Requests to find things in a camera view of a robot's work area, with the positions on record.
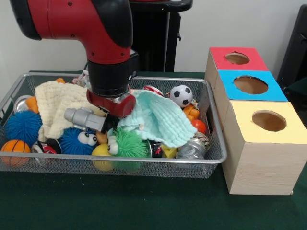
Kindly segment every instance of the round hole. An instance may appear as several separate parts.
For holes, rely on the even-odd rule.
[[[237,52],[227,54],[226,60],[236,65],[244,65],[244,64],[249,63],[248,56],[237,53]]]
[[[249,94],[262,94],[269,88],[267,83],[252,76],[238,77],[234,80],[234,84],[242,92]]]
[[[281,131],[287,126],[286,120],[282,116],[267,110],[255,112],[253,122],[271,132]]]

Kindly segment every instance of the blue fuzzy ball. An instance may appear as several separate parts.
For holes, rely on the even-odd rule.
[[[20,111],[9,118],[5,129],[6,136],[9,140],[22,140],[31,147],[38,139],[42,124],[39,114],[30,110]]]
[[[78,128],[68,128],[64,130],[62,137],[59,139],[59,143],[62,148],[63,154],[69,155],[91,155],[94,146],[90,146],[88,144],[82,144],[78,140],[78,135],[82,132],[82,130]]]

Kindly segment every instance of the orange toy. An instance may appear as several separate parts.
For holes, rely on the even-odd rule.
[[[4,144],[1,149],[1,152],[24,152],[30,153],[31,150],[29,146],[21,140],[10,140]],[[7,166],[14,168],[21,167],[25,165],[29,158],[28,157],[1,157],[3,163]]]
[[[30,110],[32,110],[34,113],[38,114],[38,106],[37,106],[37,100],[36,97],[30,97],[27,100],[25,100],[26,105]]]
[[[195,109],[192,104],[185,107],[183,112],[186,114],[187,118],[190,121],[193,121],[194,119],[197,119],[200,116],[200,112],[197,109]]]
[[[58,82],[58,83],[63,83],[63,84],[65,84],[66,82],[64,81],[64,79],[63,78],[58,78],[58,79],[56,79],[56,81]]]
[[[107,144],[107,133],[103,134],[99,131],[96,131],[96,137],[99,144]]]
[[[195,128],[197,128],[197,131],[203,134],[206,133],[207,127],[201,120],[194,119],[191,123]]]

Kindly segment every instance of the red robot arm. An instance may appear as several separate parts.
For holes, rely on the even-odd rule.
[[[79,40],[86,49],[88,99],[112,115],[131,113],[132,16],[128,0],[10,0],[23,34],[34,40]]]

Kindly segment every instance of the yellow box top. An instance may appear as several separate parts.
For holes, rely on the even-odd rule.
[[[307,130],[290,102],[230,102],[246,142],[307,144]]]

